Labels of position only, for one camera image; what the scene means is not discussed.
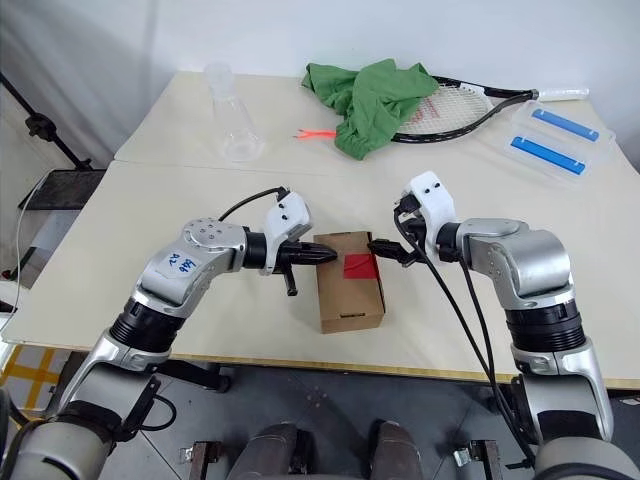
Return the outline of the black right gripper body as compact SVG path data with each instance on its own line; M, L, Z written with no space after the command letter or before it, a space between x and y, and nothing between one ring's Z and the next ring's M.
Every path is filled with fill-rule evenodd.
M422 218L411 217L400 222L402 231L425 253L428 253L426 246L427 228Z

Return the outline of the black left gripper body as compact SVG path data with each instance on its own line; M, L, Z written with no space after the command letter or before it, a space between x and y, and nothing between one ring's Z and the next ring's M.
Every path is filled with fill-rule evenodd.
M303 264L304 258L300 242L284 242L279 247L273 273L284 277L286 293L290 297L298 294L293 266Z

